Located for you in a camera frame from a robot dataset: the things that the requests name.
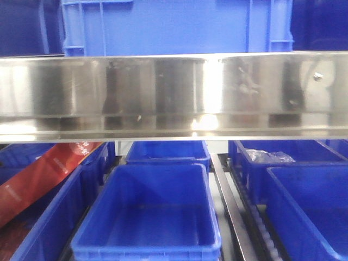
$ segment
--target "reflective metal surface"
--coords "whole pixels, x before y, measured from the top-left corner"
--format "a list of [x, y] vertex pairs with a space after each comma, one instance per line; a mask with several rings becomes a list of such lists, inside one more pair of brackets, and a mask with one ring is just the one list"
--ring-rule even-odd
[[348, 52], [0, 59], [0, 142], [348, 136]]

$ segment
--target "blue plastic bin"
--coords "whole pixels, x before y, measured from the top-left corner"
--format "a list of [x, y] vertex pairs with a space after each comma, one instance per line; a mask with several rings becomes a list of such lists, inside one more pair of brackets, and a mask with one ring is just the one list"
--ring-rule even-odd
[[[232, 166], [239, 171], [242, 183], [254, 204], [266, 203], [265, 181], [266, 168], [278, 166], [308, 166], [346, 164], [347, 158], [316, 140], [243, 140], [233, 141], [234, 149], [230, 151]], [[294, 163], [255, 163], [251, 160], [247, 149], [263, 150], [267, 152], [284, 152], [290, 155]]]
[[1, 0], [0, 57], [63, 53], [60, 0]]
[[293, 0], [295, 50], [348, 50], [346, 0]]
[[348, 166], [268, 169], [266, 213], [292, 261], [348, 260]]
[[66, 56], [291, 51], [292, 0], [62, 0]]
[[348, 140], [326, 140], [326, 145], [348, 158]]
[[[30, 232], [11, 261], [56, 261], [75, 225], [98, 193], [100, 173], [105, 173], [102, 145], [62, 183], [16, 217]], [[0, 169], [0, 184], [22, 169]]]
[[0, 150], [0, 169], [26, 167], [42, 156], [54, 143], [11, 144]]
[[117, 167], [71, 243], [76, 261], [216, 261], [220, 245], [201, 164]]
[[127, 156], [127, 164], [203, 164], [207, 173], [210, 154], [205, 141], [135, 141]]

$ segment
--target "plastic bin rim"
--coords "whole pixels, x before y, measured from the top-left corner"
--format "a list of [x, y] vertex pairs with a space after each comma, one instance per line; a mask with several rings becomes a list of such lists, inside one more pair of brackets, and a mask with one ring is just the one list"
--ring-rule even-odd
[[[162, 252], [183, 252], [183, 251], [187, 251], [187, 249], [190, 249], [190, 252], [192, 251], [212, 251], [212, 248], [214, 248], [213, 250], [219, 250], [221, 247], [221, 243], [219, 242], [214, 242], [210, 245], [200, 245], [200, 246], [142, 246], [142, 247], [137, 247], [138, 250], [142, 251], [142, 252], [148, 252], [148, 253], [153, 253], [153, 251], [162, 251]], [[97, 245], [85, 245], [85, 246], [78, 246], [78, 251], [81, 252], [90, 252], [91, 250], [94, 252], [98, 252], [100, 251], [100, 249], [104, 250], [105, 252], [108, 253], [119, 253], [121, 251], [129, 254], [129, 253], [134, 253], [134, 247], [133, 246], [121, 246], [121, 247], [117, 247], [117, 250], [112, 250], [111, 248], [114, 247], [110, 247], [110, 246], [97, 246]]]
[[320, 142], [319, 140], [313, 140], [315, 142], [317, 142], [319, 145], [321, 145], [322, 147], [324, 147], [325, 149], [327, 149], [328, 151], [330, 151], [331, 153], [335, 154], [337, 157], [339, 157], [340, 159], [342, 159], [342, 161], [296, 161], [296, 162], [282, 162], [282, 163], [258, 163], [253, 161], [249, 154], [246, 152], [246, 150], [252, 150], [252, 148], [246, 148], [243, 146], [243, 144], [241, 143], [241, 141], [239, 140], [235, 140], [235, 144], [236, 146], [239, 148], [240, 153], [242, 153], [244, 155], [244, 157], [247, 159], [247, 161], [250, 164], [254, 164], [254, 165], [259, 165], [259, 166], [269, 166], [269, 167], [278, 167], [278, 166], [292, 166], [294, 164], [296, 164], [296, 166], [305, 166], [305, 165], [316, 165], [316, 166], [325, 166], [325, 165], [346, 165], [348, 158], [346, 158], [345, 156], [341, 155], [340, 153], [338, 153], [337, 151], [335, 151], [334, 149], [330, 148], [329, 146], [325, 145], [324, 143]]
[[[78, 178], [79, 174], [82, 171], [82, 166], [77, 166], [77, 168], [70, 174], [70, 177], [67, 179], [67, 181], [64, 183], [64, 185], [59, 189], [58, 193], [55, 195], [53, 200], [49, 203], [45, 211], [41, 214], [39, 219], [36, 221], [34, 226], [31, 228], [27, 236], [24, 240], [28, 239], [28, 242], [30, 242], [30, 246], [32, 246], [36, 239], [38, 238], [39, 234], [37, 232], [41, 231], [42, 227], [46, 226], [46, 220], [48, 217], [51, 217], [54, 214], [54, 209], [56, 209], [61, 201], [63, 200], [64, 196], [66, 195], [66, 191], [69, 187], [73, 185], [73, 181]], [[27, 251], [30, 249], [30, 247], [26, 248], [26, 251], [23, 254], [26, 254]], [[18, 251], [15, 251], [13, 257], [15, 255], [22, 256], [21, 248], [18, 249]]]
[[272, 180], [275, 182], [277, 189], [278, 190], [280, 189], [283, 191], [281, 195], [284, 197], [284, 199], [295, 209], [296, 216], [305, 222], [306, 226], [310, 228], [310, 233], [312, 235], [320, 239], [320, 245], [322, 245], [325, 248], [326, 252], [328, 252], [330, 255], [336, 258], [339, 258], [339, 260], [347, 261], [348, 255], [339, 254], [332, 248], [332, 246], [329, 244], [326, 238], [317, 229], [315, 224], [313, 224], [313, 222], [310, 220], [307, 214], [303, 211], [300, 205], [291, 196], [290, 192], [285, 188], [282, 182], [276, 177], [276, 175], [273, 173], [273, 170], [277, 170], [277, 169], [285, 169], [285, 168], [284, 167], [269, 167], [267, 168], [267, 172], [269, 173]]
[[[187, 161], [205, 161], [205, 160], [210, 160], [210, 154], [209, 154], [209, 151], [208, 151], [208, 148], [207, 148], [207, 144], [204, 140], [200, 140], [200, 142], [202, 142], [202, 147], [203, 147], [203, 150], [204, 150], [204, 153], [206, 155], [206, 157], [204, 158], [195, 158], [195, 157], [172, 157], [170, 158], [170, 161], [175, 161], [175, 160], [187, 160]], [[129, 160], [131, 154], [133, 153], [133, 151], [135, 150], [135, 147], [136, 147], [136, 143], [137, 141], [133, 142], [132, 146], [130, 147], [129, 149], [129, 152], [125, 158], [126, 162], [132, 162], [132, 161], [137, 161], [137, 162], [148, 162], [148, 161], [155, 161], [155, 160], [166, 160], [168, 158], [148, 158], [148, 159], [137, 159], [137, 160], [134, 160], [134, 159], [131, 159]]]
[[[209, 214], [210, 214], [210, 220], [212, 222], [212, 225], [213, 225], [213, 228], [214, 228], [214, 242], [211, 244], [211, 245], [202, 245], [201, 248], [207, 248], [208, 246], [212, 246], [213, 248], [217, 248], [219, 249], [221, 247], [221, 235], [220, 235], [220, 230], [219, 230], [219, 225], [218, 225], [218, 221], [216, 219], [216, 216], [215, 216], [215, 207], [214, 207], [214, 202], [213, 202], [213, 198], [212, 198], [212, 195], [210, 193], [210, 190], [209, 190], [209, 182], [208, 182], [208, 177], [207, 177], [207, 170], [206, 170], [206, 167], [203, 165], [203, 164], [177, 164], [176, 166], [184, 166], [184, 167], [192, 167], [192, 166], [197, 166], [199, 167], [201, 170], [202, 170], [202, 175], [203, 175], [203, 182], [204, 182], [204, 188], [205, 188], [205, 191], [207, 193], [207, 200], [208, 200], [208, 203], [210, 205], [210, 210], [209, 210]], [[123, 169], [123, 168], [129, 168], [129, 167], [136, 167], [136, 168], [139, 168], [139, 167], [158, 167], [158, 168], [162, 168], [162, 167], [170, 167], [170, 165], [147, 165], [147, 164], [144, 164], [144, 165], [119, 165], [117, 167], [115, 167], [108, 180], [110, 180], [117, 172], [118, 169]], [[107, 182], [106, 185], [104, 186], [104, 189], [102, 190], [102, 192], [98, 195], [98, 198], [96, 199], [96, 201], [94, 202], [93, 206], [91, 207], [89, 213], [87, 213], [87, 216], [85, 217], [83, 223], [89, 223], [90, 222], [90, 219], [92, 218], [92, 215], [91, 213], [94, 213], [94, 209], [99, 205], [100, 201], [103, 200], [103, 196], [104, 194], [108, 191], [108, 188], [111, 183], [110, 182]], [[73, 237], [73, 239], [71, 240], [71, 243], [70, 243], [70, 246], [72, 248], [75, 248], [76, 250], [81, 250], [81, 249], [85, 249], [86, 247], [85, 246], [80, 246], [79, 245], [79, 241], [81, 239], [81, 236], [82, 236], [83, 232], [79, 229], [75, 236]]]

